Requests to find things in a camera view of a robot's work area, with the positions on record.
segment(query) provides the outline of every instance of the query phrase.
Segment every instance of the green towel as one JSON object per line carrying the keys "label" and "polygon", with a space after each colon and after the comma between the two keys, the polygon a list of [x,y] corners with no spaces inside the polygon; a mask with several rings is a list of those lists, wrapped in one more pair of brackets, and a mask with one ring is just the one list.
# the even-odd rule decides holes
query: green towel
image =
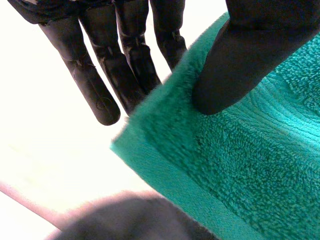
{"label": "green towel", "polygon": [[229,15],[185,54],[111,149],[222,240],[320,240],[320,35],[214,116],[191,94]]}

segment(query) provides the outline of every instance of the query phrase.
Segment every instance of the fabric texture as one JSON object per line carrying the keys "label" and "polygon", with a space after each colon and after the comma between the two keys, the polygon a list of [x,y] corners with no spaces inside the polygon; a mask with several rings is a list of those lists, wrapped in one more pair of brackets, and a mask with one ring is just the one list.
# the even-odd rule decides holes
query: fabric texture
{"label": "fabric texture", "polygon": [[111,149],[222,240],[317,240],[320,35],[241,101],[204,116],[192,88],[228,18],[199,37]]}
{"label": "fabric texture", "polygon": [[78,16],[87,8],[100,7],[112,0],[7,0],[31,24],[45,24],[70,16]]}

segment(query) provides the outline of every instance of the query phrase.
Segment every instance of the white surface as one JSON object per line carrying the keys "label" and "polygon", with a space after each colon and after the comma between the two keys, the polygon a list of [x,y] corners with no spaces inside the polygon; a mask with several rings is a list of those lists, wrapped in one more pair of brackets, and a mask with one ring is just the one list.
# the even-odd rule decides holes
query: white surface
{"label": "white surface", "polygon": [[[59,213],[123,190],[149,189],[109,150],[126,115],[113,126],[100,125],[40,28],[5,0],[0,9],[0,184]],[[226,10],[224,0],[186,0],[181,34],[187,45]],[[156,43],[152,14],[145,35],[164,80],[170,70]],[[111,90],[87,36],[85,43]]]}
{"label": "white surface", "polygon": [[0,192],[0,239],[44,240],[57,229]]}

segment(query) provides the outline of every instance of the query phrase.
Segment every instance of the robotic hand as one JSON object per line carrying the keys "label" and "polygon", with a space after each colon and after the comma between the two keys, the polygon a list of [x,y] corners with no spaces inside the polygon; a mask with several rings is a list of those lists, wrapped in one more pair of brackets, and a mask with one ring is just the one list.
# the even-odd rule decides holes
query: robotic hand
{"label": "robotic hand", "polygon": [[213,115],[242,99],[320,31],[320,0],[226,0],[230,19],[218,33],[192,101]]}
{"label": "robotic hand", "polygon": [[[8,0],[58,50],[97,120],[106,126],[120,109],[99,76],[84,43],[79,21],[95,55],[128,115],[161,84],[146,45],[148,0]],[[186,50],[180,36],[185,0],[151,1],[157,43],[174,68]],[[124,54],[118,44],[118,29]]]}

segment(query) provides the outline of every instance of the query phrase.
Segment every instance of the black robotic finger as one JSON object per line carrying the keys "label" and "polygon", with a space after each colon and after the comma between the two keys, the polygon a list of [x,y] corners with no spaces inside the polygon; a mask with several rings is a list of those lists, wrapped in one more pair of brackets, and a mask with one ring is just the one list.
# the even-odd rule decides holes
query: black robotic finger
{"label": "black robotic finger", "polygon": [[124,110],[130,115],[145,93],[130,69],[118,43],[115,6],[91,7],[80,14],[96,57]]}
{"label": "black robotic finger", "polygon": [[171,70],[187,50],[180,34],[186,0],[150,0],[157,45]]}
{"label": "black robotic finger", "polygon": [[121,199],[66,227],[54,240],[217,240],[164,198]]}
{"label": "black robotic finger", "polygon": [[218,33],[193,88],[196,109],[213,115],[237,103],[311,40],[320,31],[320,1],[313,3],[228,0],[230,20]]}
{"label": "black robotic finger", "polygon": [[114,5],[122,49],[134,76],[148,95],[161,84],[145,39],[148,0],[114,0]]}
{"label": "black robotic finger", "polygon": [[115,124],[120,118],[120,109],[88,54],[78,17],[39,26],[60,53],[96,119],[106,126]]}

